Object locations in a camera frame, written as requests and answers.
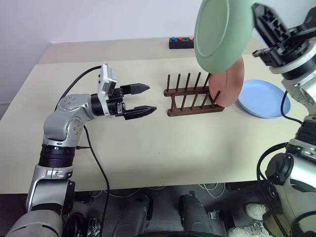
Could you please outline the dark rounded shape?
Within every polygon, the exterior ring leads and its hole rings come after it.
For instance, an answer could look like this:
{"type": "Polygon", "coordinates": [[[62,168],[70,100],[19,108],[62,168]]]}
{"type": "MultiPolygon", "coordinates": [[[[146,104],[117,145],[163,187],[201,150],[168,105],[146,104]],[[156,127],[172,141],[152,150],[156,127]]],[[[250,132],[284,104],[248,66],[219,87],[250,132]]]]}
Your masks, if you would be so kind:
{"type": "Polygon", "coordinates": [[[152,214],[153,199],[149,195],[134,199],[120,217],[112,237],[136,237],[144,234],[152,214]]]}
{"type": "Polygon", "coordinates": [[[210,234],[211,237],[227,237],[220,212],[207,211],[194,195],[180,196],[179,215],[184,231],[210,234]]]}

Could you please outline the black flat box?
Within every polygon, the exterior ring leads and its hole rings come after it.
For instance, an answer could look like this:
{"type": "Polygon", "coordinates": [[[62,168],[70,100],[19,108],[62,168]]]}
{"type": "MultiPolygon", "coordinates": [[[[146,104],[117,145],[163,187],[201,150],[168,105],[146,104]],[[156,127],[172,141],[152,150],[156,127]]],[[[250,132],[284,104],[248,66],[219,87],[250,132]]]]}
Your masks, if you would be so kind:
{"type": "Polygon", "coordinates": [[[225,186],[229,192],[255,192],[258,190],[256,181],[227,182],[225,183],[225,186]]]}

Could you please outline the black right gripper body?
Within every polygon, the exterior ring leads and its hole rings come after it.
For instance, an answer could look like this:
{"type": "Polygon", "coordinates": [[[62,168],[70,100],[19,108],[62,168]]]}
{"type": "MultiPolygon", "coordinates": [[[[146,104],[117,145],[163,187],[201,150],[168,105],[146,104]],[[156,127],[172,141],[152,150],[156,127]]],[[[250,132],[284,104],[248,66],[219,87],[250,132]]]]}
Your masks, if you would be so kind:
{"type": "Polygon", "coordinates": [[[309,39],[316,34],[316,27],[308,29],[306,26],[300,25],[287,29],[289,39],[284,44],[267,46],[254,51],[252,55],[259,57],[266,66],[272,67],[284,66],[302,56],[309,47],[309,39]]]}

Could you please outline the white sneaker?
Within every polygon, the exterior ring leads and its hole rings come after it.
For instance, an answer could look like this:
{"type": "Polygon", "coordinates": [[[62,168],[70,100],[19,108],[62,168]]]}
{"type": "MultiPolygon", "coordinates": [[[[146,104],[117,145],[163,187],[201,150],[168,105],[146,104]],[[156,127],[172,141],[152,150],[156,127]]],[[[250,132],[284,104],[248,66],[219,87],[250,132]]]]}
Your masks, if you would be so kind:
{"type": "Polygon", "coordinates": [[[267,212],[268,207],[260,203],[247,203],[244,206],[245,213],[252,219],[257,221],[263,220],[263,215],[267,212]]]}
{"type": "Polygon", "coordinates": [[[261,222],[252,222],[247,226],[229,229],[227,237],[266,237],[266,231],[261,222]]]}

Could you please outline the blue plastic plate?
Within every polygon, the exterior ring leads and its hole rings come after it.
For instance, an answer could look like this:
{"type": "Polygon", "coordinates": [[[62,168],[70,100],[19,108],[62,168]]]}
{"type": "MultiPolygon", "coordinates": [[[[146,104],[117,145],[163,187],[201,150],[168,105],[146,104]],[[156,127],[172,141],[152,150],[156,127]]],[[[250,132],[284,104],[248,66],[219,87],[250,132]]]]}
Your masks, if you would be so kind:
{"type": "Polygon", "coordinates": [[[291,109],[288,97],[282,102],[285,92],[278,86],[258,79],[246,80],[238,97],[238,103],[248,113],[263,119],[275,119],[286,115],[291,109]]]}

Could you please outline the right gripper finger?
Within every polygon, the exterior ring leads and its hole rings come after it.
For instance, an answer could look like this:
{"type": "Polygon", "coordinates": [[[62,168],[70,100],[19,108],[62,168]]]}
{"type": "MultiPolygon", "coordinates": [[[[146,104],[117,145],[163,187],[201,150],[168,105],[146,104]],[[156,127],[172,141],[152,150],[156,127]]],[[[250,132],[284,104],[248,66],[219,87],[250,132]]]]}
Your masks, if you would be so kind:
{"type": "Polygon", "coordinates": [[[269,6],[252,5],[255,29],[267,46],[282,45],[289,39],[289,31],[277,13],[269,6]]]}

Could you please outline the red plastic plate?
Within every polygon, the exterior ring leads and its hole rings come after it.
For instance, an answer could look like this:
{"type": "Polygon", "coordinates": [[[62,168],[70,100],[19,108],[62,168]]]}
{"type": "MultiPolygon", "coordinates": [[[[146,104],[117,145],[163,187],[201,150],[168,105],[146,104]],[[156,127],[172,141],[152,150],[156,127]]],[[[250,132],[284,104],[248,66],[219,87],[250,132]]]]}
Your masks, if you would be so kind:
{"type": "Polygon", "coordinates": [[[234,64],[221,73],[211,74],[208,80],[210,95],[221,107],[229,107],[238,98],[244,82],[244,60],[240,56],[234,64]]]}

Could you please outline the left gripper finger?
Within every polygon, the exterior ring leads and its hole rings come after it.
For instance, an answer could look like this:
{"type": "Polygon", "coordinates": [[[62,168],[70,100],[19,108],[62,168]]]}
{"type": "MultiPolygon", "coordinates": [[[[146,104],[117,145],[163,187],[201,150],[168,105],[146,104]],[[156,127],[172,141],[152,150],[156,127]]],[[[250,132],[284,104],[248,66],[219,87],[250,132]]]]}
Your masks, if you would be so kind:
{"type": "Polygon", "coordinates": [[[144,91],[150,89],[148,85],[142,84],[142,83],[135,83],[135,84],[128,84],[128,85],[123,85],[120,87],[122,94],[140,94],[143,93],[144,91]]]}
{"type": "Polygon", "coordinates": [[[157,108],[153,106],[139,106],[123,112],[125,120],[138,119],[153,113],[157,108]]]}

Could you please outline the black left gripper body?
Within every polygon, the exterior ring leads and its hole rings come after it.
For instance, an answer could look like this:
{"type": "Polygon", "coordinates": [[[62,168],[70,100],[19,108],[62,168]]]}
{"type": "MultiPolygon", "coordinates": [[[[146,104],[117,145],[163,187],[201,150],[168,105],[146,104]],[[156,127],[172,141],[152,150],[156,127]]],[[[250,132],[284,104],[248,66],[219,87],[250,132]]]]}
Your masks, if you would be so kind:
{"type": "Polygon", "coordinates": [[[125,114],[125,103],[123,102],[123,97],[126,94],[131,94],[131,86],[124,85],[120,88],[115,88],[112,95],[109,96],[107,100],[107,106],[110,115],[120,117],[125,114]]]}

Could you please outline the black button box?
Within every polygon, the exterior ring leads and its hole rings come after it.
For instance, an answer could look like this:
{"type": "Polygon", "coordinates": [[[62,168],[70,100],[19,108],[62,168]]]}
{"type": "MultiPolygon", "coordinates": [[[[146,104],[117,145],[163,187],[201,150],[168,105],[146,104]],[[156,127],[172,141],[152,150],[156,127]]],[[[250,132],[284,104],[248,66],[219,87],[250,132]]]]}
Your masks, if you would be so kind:
{"type": "Polygon", "coordinates": [[[172,41],[169,38],[169,49],[192,49],[194,48],[194,40],[189,40],[189,37],[181,37],[182,41],[172,41]]]}

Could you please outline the brown wooden dish rack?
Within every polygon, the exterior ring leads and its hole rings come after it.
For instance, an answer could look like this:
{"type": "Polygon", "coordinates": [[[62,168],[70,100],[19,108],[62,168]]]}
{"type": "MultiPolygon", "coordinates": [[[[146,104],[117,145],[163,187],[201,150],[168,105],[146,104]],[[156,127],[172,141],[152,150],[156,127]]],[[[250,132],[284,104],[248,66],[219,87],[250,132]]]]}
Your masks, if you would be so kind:
{"type": "Polygon", "coordinates": [[[198,73],[195,85],[189,87],[191,74],[188,73],[185,87],[180,88],[179,83],[181,75],[177,77],[176,87],[170,88],[171,75],[167,75],[166,89],[163,94],[165,97],[171,98],[170,109],[167,110],[169,117],[188,116],[207,113],[218,113],[224,110],[224,107],[218,105],[217,99],[221,91],[212,96],[209,91],[209,80],[212,76],[209,73],[203,86],[198,86],[201,73],[198,73]]]}

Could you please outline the green plastic plate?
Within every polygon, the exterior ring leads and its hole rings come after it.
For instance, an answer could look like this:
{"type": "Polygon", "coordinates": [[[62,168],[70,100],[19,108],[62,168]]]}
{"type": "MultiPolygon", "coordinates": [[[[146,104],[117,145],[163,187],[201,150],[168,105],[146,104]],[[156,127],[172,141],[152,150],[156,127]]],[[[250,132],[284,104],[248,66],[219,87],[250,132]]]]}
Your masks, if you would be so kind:
{"type": "Polygon", "coordinates": [[[196,19],[198,64],[215,74],[228,69],[246,48],[253,29],[255,0],[203,0],[196,19]]]}

